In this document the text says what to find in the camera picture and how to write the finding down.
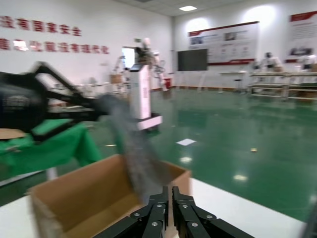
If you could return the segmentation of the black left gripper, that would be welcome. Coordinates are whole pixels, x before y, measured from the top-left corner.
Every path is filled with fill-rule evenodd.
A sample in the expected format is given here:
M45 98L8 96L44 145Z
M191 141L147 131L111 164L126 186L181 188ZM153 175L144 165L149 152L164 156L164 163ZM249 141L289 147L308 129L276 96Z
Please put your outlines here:
M51 91L36 76L47 74L66 87L70 95ZM49 99L56 99L73 106L81 106L83 111L53 112L48 109ZM98 121L109 114L109 95L96 99L86 98L66 78L45 62L38 63L34 73L0 73L0 127L30 131L35 142L44 142L67 129L83 122ZM36 134L33 128L48 119L68 119L64 124L44 133Z

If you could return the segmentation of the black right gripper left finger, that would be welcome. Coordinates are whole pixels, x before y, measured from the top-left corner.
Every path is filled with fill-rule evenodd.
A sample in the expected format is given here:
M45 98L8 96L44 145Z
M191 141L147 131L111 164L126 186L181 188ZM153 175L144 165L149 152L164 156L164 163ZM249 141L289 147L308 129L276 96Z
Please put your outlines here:
M168 225L168 187L151 195L146 206L122 218L95 238L163 238Z

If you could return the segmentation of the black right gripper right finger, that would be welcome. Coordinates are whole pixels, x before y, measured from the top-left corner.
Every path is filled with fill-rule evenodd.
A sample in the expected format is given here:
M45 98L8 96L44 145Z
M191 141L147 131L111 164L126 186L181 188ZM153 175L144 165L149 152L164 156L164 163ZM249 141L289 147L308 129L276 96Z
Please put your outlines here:
M194 198L172 188L174 226L180 238L252 238L251 235L198 207Z

